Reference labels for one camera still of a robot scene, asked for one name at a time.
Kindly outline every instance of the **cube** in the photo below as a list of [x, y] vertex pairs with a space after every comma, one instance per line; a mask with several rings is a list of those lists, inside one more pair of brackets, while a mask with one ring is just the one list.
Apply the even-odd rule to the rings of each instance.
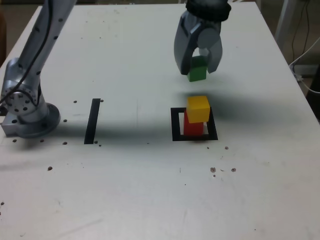
[[206, 96], [191, 96], [187, 99], [186, 113], [189, 123], [204, 123], [209, 121], [210, 105]]
[[204, 134], [204, 123], [189, 123], [187, 111], [184, 111], [183, 135], [185, 136], [201, 136]]
[[191, 69], [187, 75], [189, 82], [204, 80], [207, 78], [207, 62], [204, 56], [194, 56], [191, 59]]

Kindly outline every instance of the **table surface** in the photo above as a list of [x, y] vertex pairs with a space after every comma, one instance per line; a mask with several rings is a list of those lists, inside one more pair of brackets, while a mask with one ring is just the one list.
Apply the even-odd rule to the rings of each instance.
[[[58, 128], [0, 131], [1, 240], [320, 238], [320, 127], [257, 6], [232, 4], [221, 64], [193, 83], [173, 53], [184, 10], [73, 9], [41, 73]], [[219, 140], [172, 141], [170, 109], [190, 95], [208, 97]], [[84, 145], [93, 98], [98, 144]]]

